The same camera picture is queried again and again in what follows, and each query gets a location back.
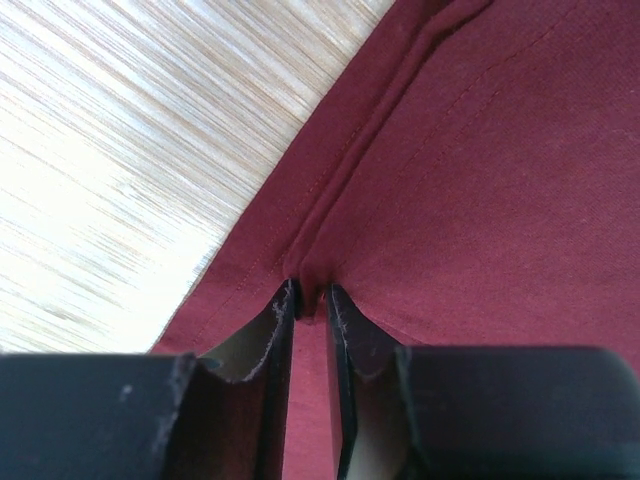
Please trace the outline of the dark red t-shirt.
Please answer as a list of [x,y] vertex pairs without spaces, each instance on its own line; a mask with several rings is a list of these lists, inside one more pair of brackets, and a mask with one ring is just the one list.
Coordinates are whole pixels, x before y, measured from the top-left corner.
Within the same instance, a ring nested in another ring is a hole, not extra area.
[[406,343],[639,362],[639,5],[398,1],[156,345],[204,352],[297,279],[283,475],[333,475],[327,285]]

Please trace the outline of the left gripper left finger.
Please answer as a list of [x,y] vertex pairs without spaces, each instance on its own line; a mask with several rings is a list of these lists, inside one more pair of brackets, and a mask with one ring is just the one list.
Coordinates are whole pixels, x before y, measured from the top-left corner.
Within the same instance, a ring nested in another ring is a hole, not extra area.
[[298,286],[204,355],[5,354],[5,479],[278,479]]

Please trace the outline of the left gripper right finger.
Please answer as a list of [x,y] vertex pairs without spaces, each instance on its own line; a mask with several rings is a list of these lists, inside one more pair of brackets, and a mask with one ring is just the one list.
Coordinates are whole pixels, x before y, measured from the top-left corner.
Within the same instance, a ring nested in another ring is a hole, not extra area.
[[404,345],[325,294],[339,479],[635,479],[639,381],[587,346]]

